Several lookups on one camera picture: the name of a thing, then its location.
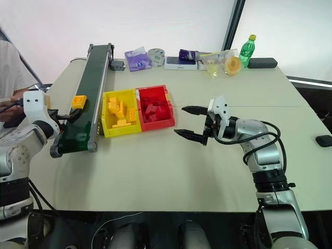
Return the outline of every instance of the plastic container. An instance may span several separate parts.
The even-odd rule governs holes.
[[[108,110],[109,99],[116,97],[117,100],[123,101],[124,104],[124,118],[118,118],[116,115],[112,114]],[[134,111],[135,121],[130,121],[129,119],[129,110]],[[129,122],[129,126],[116,127],[113,128],[113,125],[117,125],[119,120],[126,120]],[[104,130],[105,137],[120,136],[130,133],[141,132],[141,124],[139,113],[137,109],[137,101],[135,96],[135,89],[124,90],[124,91],[113,91],[113,92],[104,92],[103,94],[103,107],[102,107],[102,125]]]
[[[136,89],[142,131],[175,125],[173,107],[165,85]]]
[[[256,39],[256,35],[250,35],[249,40],[242,46],[239,58],[242,61],[243,67],[248,66],[249,59],[251,58],[251,56],[254,53],[255,39]]]

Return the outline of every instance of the green bottle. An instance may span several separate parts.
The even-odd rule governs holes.
[[[255,39],[256,35],[250,35],[249,40],[242,46],[239,58],[242,61],[243,67],[248,66],[249,59],[253,55],[253,52],[255,50]]]

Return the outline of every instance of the bottle cap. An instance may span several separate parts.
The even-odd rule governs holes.
[[[256,40],[256,35],[250,35],[249,40]]]

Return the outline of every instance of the table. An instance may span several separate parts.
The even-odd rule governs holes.
[[[85,61],[73,61],[49,90],[51,106],[60,113],[70,109],[84,65]],[[269,121],[281,129],[286,176],[297,184],[300,208],[332,209],[332,199],[327,198],[332,151],[314,140],[329,132],[283,73],[278,68],[244,70],[219,80],[205,74],[162,68],[108,72],[105,91],[166,84],[174,105],[174,128],[197,133],[203,130],[204,117],[183,112],[182,106],[206,106],[223,94],[233,116]],[[224,146],[211,139],[204,147],[167,128],[100,137],[95,154],[85,151],[52,159],[52,142],[32,160],[30,177],[59,210],[253,212],[258,206],[239,145]]]

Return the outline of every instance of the plastic bag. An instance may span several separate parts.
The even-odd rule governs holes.
[[[237,49],[225,50],[217,53],[202,54],[202,63],[211,78],[216,78],[220,74],[225,73],[225,62],[229,58],[239,55]]]
[[[129,71],[131,72],[152,68],[144,47],[125,52],[124,56],[127,59]]]

